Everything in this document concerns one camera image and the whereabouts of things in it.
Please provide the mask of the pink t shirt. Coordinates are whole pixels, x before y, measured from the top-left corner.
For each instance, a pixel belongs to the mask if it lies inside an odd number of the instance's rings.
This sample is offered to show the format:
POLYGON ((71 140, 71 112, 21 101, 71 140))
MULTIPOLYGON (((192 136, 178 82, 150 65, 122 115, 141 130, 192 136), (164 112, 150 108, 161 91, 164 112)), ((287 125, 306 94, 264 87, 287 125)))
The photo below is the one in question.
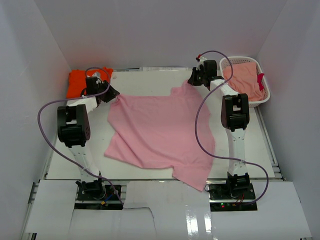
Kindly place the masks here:
POLYGON ((202 191, 213 158, 200 148, 195 127, 201 145, 213 154, 210 117, 201 94, 186 82, 167 96, 121 94, 108 113, 114 135, 104 155, 142 169, 171 168, 174 178, 202 191))

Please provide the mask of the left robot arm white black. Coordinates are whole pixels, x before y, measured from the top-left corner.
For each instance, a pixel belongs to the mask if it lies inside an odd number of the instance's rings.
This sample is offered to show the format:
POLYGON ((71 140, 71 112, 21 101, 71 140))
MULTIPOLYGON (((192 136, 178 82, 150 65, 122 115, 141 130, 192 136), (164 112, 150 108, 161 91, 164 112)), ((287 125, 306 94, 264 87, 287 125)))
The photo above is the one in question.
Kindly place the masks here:
POLYGON ((101 173, 94 163, 88 143, 91 138, 88 113, 102 102, 115 99, 120 93, 96 75, 87 76, 85 84, 80 93, 81 99, 57 108, 57 133, 59 141, 65 144, 79 165, 80 181, 76 184, 84 194, 100 200, 106 195, 106 187, 98 178, 101 173))

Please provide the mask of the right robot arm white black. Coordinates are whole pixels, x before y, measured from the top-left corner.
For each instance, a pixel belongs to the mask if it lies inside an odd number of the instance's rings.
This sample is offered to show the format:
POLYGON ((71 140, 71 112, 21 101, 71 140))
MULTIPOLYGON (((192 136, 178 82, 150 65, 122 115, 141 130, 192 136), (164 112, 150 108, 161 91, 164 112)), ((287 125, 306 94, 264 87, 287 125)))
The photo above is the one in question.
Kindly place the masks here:
POLYGON ((226 80, 217 74, 217 62, 203 56, 196 58, 198 65, 192 69, 187 81, 192 86, 213 86, 208 95, 219 90, 221 93, 220 120, 225 128, 229 156, 217 156, 208 152, 200 143, 198 127, 195 126, 195 137, 200 148, 209 156, 221 160, 229 160, 227 180, 224 194, 236 200, 243 196, 250 187, 250 176, 245 161, 245 133, 250 122, 249 98, 245 93, 233 90, 226 80))

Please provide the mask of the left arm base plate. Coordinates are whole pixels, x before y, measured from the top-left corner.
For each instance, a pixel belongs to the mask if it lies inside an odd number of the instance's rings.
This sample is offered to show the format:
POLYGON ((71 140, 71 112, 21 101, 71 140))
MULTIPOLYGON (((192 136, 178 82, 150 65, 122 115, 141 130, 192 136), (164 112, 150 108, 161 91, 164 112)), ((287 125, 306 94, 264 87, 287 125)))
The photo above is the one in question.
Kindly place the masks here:
POLYGON ((125 199, 122 197, 122 186, 116 184, 114 189, 111 185, 105 184, 102 189, 84 190, 78 187, 74 209, 75 210, 122 210, 123 204, 119 201, 125 199))

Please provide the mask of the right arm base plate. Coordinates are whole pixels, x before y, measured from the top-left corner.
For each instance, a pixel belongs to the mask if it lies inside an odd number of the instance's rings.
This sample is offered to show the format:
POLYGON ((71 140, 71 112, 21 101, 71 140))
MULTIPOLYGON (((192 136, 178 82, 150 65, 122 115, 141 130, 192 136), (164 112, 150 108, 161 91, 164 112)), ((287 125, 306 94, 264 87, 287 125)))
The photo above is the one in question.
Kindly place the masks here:
POLYGON ((250 212, 257 211, 256 203, 250 202, 256 199, 253 184, 247 190, 231 194, 226 184, 209 183, 204 187, 209 196, 210 211, 213 212, 250 212))

